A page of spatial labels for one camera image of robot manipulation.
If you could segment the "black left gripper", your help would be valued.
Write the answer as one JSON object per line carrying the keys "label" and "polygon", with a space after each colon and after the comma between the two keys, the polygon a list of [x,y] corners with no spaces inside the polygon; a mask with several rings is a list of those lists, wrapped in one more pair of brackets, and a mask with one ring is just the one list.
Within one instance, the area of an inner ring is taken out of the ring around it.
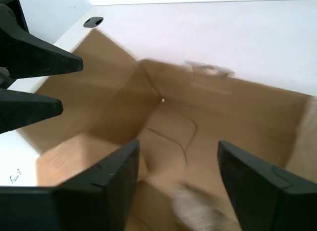
{"label": "black left gripper", "polygon": [[19,0],[0,0],[0,66],[13,79],[82,71],[83,60],[28,33]]}

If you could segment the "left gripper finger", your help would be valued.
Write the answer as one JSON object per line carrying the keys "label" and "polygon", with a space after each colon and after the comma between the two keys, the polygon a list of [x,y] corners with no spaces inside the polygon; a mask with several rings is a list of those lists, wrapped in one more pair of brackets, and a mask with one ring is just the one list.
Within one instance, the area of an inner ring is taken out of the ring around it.
{"label": "left gripper finger", "polygon": [[12,90],[0,90],[0,132],[13,131],[63,112],[58,99]]}

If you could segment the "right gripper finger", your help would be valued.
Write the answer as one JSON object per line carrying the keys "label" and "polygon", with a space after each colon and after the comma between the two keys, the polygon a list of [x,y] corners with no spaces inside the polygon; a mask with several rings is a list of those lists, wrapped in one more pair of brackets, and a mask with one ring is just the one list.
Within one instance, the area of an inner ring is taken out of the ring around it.
{"label": "right gripper finger", "polygon": [[3,186],[3,231],[122,231],[137,185],[138,141],[56,186]]}
{"label": "right gripper finger", "polygon": [[222,182],[244,231],[315,231],[317,185],[221,140]]}

